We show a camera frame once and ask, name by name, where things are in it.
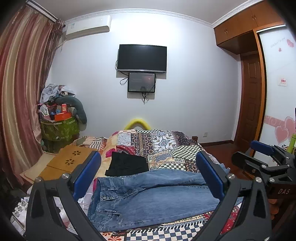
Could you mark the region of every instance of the baseboard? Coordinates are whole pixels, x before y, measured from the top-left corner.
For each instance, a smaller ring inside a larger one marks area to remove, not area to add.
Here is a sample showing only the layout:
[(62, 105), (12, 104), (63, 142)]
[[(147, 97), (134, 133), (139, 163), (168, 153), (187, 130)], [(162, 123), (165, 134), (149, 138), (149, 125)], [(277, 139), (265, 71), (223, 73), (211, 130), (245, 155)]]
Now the baseboard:
[(202, 147), (205, 147), (205, 146), (216, 146), (216, 145), (222, 145), (222, 144), (228, 144), (228, 143), (233, 143), (233, 140), (216, 141), (216, 142), (206, 142), (206, 143), (200, 143), (200, 145)]

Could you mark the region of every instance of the wooden floor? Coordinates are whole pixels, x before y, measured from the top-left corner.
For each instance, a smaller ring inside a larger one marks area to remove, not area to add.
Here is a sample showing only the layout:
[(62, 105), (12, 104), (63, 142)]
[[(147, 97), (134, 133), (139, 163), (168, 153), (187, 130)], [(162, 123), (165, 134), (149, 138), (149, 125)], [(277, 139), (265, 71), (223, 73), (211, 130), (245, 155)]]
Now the wooden floor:
[(230, 168), (230, 172), (236, 175), (240, 179), (248, 179), (244, 174), (243, 170), (234, 166), (231, 162), (232, 155), (239, 151), (239, 148), (232, 143), (215, 145), (215, 146), (206, 146), (204, 149), (212, 154), (220, 163), (223, 163), (225, 167)]

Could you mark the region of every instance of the white air conditioner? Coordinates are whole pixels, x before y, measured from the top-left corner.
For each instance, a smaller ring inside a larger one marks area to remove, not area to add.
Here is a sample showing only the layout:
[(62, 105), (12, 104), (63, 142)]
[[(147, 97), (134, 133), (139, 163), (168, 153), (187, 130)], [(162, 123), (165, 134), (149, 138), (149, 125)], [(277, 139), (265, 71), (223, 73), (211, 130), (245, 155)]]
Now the white air conditioner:
[(110, 31), (111, 16), (98, 16), (70, 23), (66, 32), (67, 39), (79, 38), (86, 35), (106, 33)]

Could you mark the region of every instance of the cabinet door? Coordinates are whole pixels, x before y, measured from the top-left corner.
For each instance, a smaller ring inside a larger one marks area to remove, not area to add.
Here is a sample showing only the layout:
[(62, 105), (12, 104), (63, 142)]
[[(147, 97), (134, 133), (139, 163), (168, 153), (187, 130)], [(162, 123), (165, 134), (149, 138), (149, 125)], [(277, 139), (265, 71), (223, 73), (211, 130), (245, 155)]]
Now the cabinet door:
[(226, 26), (222, 23), (214, 28), (217, 45), (227, 40)]
[(228, 39), (232, 39), (233, 37), (241, 34), (241, 31), (239, 29), (239, 22), (236, 15), (228, 19), (225, 22), (225, 25)]
[(281, 17), (266, 1), (251, 6), (251, 11), (258, 27), (282, 21)]
[(251, 31), (252, 29), (258, 27), (252, 11), (249, 8), (240, 12), (237, 15), (237, 19), (239, 22), (239, 28), (241, 32), (240, 34)]

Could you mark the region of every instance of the blue gripper pad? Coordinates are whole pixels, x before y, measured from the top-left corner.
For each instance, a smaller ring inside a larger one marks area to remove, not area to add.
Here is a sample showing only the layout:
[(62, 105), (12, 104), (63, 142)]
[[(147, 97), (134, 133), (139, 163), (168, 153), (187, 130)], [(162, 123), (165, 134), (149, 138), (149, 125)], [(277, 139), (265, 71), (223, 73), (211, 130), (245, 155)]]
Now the blue gripper pad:
[(274, 154), (274, 148), (272, 146), (266, 145), (259, 141), (252, 141), (250, 148), (267, 156), (272, 156)]
[(222, 175), (226, 175), (226, 173), (223, 171), (223, 169), (217, 165), (215, 166), (215, 169), (213, 166), (209, 163), (211, 162), (213, 165), (217, 165), (213, 163), (211, 158), (204, 152), (201, 151), (196, 154), (196, 165), (202, 174), (202, 177), (206, 181), (213, 197), (218, 198), (220, 201), (224, 198), (224, 187), (223, 182), (215, 169), (220, 168), (222, 171)]
[(83, 169), (77, 180), (74, 184), (74, 193), (73, 198), (75, 201), (78, 201), (79, 198), (85, 196), (89, 185), (94, 179), (95, 174), (101, 166), (101, 155), (96, 152), (92, 159), (89, 161), (87, 166)]

